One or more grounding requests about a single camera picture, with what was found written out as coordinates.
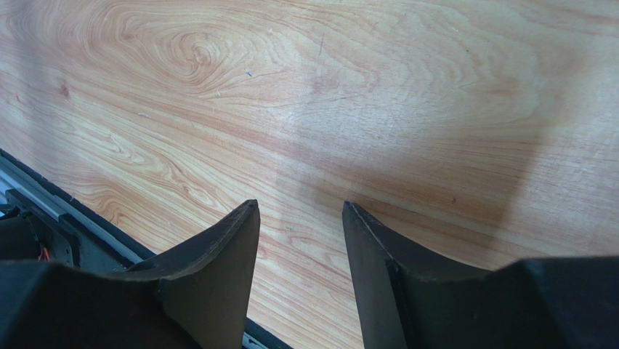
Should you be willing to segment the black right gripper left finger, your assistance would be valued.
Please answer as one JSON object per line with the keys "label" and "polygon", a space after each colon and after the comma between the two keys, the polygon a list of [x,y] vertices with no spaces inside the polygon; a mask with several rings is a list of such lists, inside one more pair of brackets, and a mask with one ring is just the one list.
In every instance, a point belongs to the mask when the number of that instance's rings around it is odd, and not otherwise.
{"label": "black right gripper left finger", "polygon": [[254,199],[117,273],[1,264],[3,348],[240,348],[259,242]]}

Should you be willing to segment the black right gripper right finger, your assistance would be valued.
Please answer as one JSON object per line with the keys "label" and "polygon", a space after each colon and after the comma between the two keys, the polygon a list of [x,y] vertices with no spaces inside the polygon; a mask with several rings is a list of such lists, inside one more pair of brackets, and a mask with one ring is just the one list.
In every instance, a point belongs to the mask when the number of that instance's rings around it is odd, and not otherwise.
{"label": "black right gripper right finger", "polygon": [[366,348],[616,348],[618,258],[523,259],[498,270],[438,254],[345,202]]}

